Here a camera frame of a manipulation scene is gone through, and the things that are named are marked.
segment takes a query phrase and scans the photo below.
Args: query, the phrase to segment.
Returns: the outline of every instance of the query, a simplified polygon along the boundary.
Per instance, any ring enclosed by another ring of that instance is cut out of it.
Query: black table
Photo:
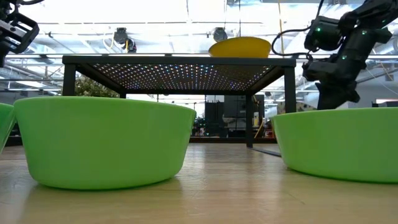
[[[286,112],[296,110],[295,59],[65,55],[62,95],[75,95],[76,72],[126,94],[245,95],[246,120],[253,118],[252,96],[285,76]],[[251,122],[246,145],[252,147]]]

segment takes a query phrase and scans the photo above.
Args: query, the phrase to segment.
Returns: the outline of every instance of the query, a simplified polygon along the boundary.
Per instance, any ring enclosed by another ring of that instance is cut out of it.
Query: green bowl
[[[0,153],[7,143],[8,136],[15,122],[14,107],[0,103]]]
[[[147,101],[95,97],[17,100],[31,176],[65,189],[119,189],[177,174],[195,111]]]
[[[334,179],[398,182],[398,108],[309,111],[273,117],[286,165]]]

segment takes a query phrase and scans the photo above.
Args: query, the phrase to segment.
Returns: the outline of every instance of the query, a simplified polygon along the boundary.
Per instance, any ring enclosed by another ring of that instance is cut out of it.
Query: table leg
[[[253,147],[253,102],[252,95],[246,95],[246,146]]]
[[[63,96],[75,96],[76,65],[65,65],[63,73]]]
[[[296,112],[296,80],[294,68],[285,68],[286,113]]]

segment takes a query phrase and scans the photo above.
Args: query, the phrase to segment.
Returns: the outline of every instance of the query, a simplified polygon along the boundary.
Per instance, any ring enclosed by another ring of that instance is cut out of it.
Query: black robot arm
[[[358,102],[356,78],[366,68],[376,42],[387,43],[392,34],[383,28],[398,17],[397,0],[367,0],[340,20],[318,16],[305,39],[306,49],[336,50],[325,60],[303,64],[303,76],[317,81],[319,110],[335,109],[347,101]]]

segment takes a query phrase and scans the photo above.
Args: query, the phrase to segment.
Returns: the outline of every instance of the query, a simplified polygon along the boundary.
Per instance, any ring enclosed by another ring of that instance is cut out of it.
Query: wood grain
[[[312,177],[243,144],[191,144],[165,182],[61,190],[32,180],[23,148],[9,147],[0,155],[0,223],[398,223],[398,185]]]

